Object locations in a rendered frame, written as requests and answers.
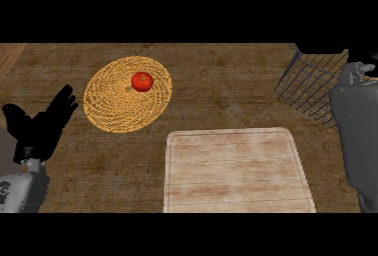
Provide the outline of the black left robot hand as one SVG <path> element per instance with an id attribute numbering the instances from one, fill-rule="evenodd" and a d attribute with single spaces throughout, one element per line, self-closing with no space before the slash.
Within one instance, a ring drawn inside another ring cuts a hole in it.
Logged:
<path id="1" fill-rule="evenodd" d="M 34 158 L 45 162 L 54 155 L 62 131 L 79 107 L 74 89 L 65 85 L 58 92 L 48 109 L 34 117 L 17 104 L 5 104 L 8 132 L 17 139 L 14 162 L 21 164 Z"/>

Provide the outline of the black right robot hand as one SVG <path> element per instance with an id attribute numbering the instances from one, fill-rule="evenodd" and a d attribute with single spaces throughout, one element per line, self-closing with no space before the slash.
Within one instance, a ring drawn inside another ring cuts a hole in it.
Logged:
<path id="1" fill-rule="evenodd" d="M 340 54 L 344 50 L 349 50 L 347 62 L 378 63 L 378 43 L 297 42 L 296 46 L 305 54 Z"/>

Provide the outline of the pale wooden cutting board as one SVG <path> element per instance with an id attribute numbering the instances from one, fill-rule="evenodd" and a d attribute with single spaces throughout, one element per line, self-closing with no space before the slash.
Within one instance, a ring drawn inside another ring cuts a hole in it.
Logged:
<path id="1" fill-rule="evenodd" d="M 290 130 L 274 127 L 172 132 L 163 211 L 313 213 Z"/>

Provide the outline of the yellow woven wicker placemat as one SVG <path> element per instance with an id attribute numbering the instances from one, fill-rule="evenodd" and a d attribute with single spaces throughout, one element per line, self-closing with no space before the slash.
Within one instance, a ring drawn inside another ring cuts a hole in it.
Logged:
<path id="1" fill-rule="evenodd" d="M 132 87 L 132 77 L 138 72 L 153 77 L 153 87 L 147 92 Z M 110 133 L 138 131 L 158 119 L 172 93 L 172 75 L 164 65 L 150 57 L 124 57 L 113 61 L 90 79 L 83 96 L 86 117 Z"/>

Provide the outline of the red tomato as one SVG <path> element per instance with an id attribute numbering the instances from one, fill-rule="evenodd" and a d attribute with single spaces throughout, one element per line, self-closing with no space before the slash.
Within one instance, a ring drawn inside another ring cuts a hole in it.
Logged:
<path id="1" fill-rule="evenodd" d="M 138 72 L 132 76 L 132 87 L 138 92 L 148 92 L 154 85 L 154 78 L 147 72 Z"/>

